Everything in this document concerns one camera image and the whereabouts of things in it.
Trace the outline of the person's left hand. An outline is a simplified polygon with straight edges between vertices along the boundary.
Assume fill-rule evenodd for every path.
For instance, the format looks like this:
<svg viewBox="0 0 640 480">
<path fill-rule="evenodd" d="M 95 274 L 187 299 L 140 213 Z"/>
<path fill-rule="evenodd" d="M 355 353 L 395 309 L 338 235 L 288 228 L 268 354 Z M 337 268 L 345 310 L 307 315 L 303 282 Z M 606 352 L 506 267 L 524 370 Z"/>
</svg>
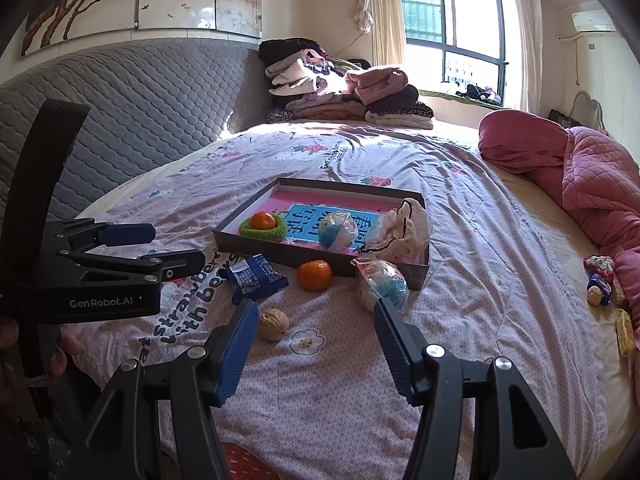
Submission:
<svg viewBox="0 0 640 480">
<path fill-rule="evenodd" d="M 1 319 L 1 342 L 2 350 L 12 347 L 17 343 L 18 325 L 9 318 Z M 60 327 L 60 336 L 55 347 L 55 352 L 51 356 L 50 372 L 54 377 L 64 374 L 67 366 L 67 356 L 77 356 L 81 350 L 79 340 L 73 335 L 66 325 Z"/>
</svg>

